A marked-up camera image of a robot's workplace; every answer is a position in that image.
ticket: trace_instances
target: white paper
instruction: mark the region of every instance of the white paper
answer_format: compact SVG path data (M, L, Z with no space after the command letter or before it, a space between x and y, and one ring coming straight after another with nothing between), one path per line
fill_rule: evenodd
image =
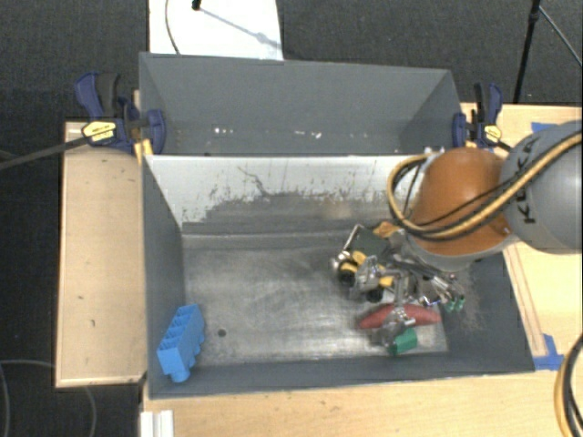
M282 60L275 0L169 0L171 33L182 55ZM149 50L176 53L165 22L166 0L149 0Z

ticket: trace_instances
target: wooden table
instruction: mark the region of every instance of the wooden table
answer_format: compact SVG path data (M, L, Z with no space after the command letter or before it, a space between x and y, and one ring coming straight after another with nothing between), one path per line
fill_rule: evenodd
M472 106L463 105L464 111ZM505 106L498 119L515 144L531 122L581 118L575 107ZM67 138L78 124L67 124ZM139 381L146 370L140 255L140 190L134 158L81 147L64 160L56 386ZM531 349L541 331L566 352L582 330L581 256L550 256L518 244L506 263ZM576 371L583 402L582 367ZM421 381L334 390L149 401L174 411L180 436L559 435L556 374Z

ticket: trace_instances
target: yellow cable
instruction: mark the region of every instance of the yellow cable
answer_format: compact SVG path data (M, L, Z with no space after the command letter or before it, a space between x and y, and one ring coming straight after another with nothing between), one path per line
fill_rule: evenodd
M538 174L548 163L550 163L552 160L557 158L559 155L561 155L563 152L565 152L569 148L575 146L576 144L580 144L580 143L581 143L581 133L578 133L578 134L574 135L573 137L570 137L569 139L560 142L559 144L554 146L552 149L550 149L545 154L545 156L542 159L540 159L535 164L535 166L533 166L527 173L525 173L514 185L512 185L510 188L508 188L506 191L504 191L498 198L496 198L488 206L483 208L480 212L475 214L468 221L463 222L463 223L456 225L456 226L454 226L450 229L447 229L447 230L439 231L436 233L431 233L431 238L445 239L445 238L457 236L460 233L463 233L464 231L472 229L473 227L478 225L480 222L484 221L489 216L491 216L494 212L499 210L504 204L506 204L522 187L525 186L525 184L528 181L530 181L536 174ZM399 164L399 166L391 172L391 174L387 180L387 197L389 199L389 207L391 208L391 211L401 221L401 224L406 229L413 229L413 230L422 231L422 232L427 231L426 227L415 225L413 222L406 219L404 217L403 213L401 212L401 210L397 207L396 201L394 199L394 194L393 194L394 178L407 165L411 164L412 162L417 162L417 161L420 161L422 159L425 159L425 158L429 157L430 155L432 155L432 154L423 154L422 156L415 156L412 158L408 158L407 160L405 160L404 162Z
M563 434L563 437L573 437L571 430L568 428L567 416L565 415L565 408L563 407L563 380L565 379L565 368L567 367L569 355L565 356L563 363L557 373L555 380L555 414L557 416L558 427Z

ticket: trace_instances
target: dark floor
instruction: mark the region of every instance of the dark floor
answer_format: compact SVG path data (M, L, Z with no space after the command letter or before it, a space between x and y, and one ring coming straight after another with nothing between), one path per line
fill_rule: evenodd
M543 6L580 56L583 0ZM530 2L278 0L278 7L287 58L444 67L462 100L472 100L475 81L497 82L509 100ZM138 86L148 0L0 0L0 14L0 149L25 154L57 143L66 118L84 113L72 83L88 70L119 72L121 92ZM522 100L581 104L581 70L543 19ZM53 360L58 229L58 158L0 172L0 360ZM87 434L84 394L51 392L48 370L6 366L5 375L11 435ZM133 435L137 387L95 394L97 435Z

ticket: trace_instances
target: gray bin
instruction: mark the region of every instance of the gray bin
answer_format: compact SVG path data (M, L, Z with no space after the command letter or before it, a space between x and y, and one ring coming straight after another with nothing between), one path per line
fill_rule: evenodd
M532 368L512 347L526 342L501 259L472 275L496 274L477 293L478 310L502 310L480 326L487 347L454 317L419 329L402 358L354 328L373 305L347 300L328 271L355 223L388 217L385 181L403 154L451 146L448 72L143 54L140 95L169 127L164 155L143 167L150 398ZM207 339L175 384L156 348L192 302Z

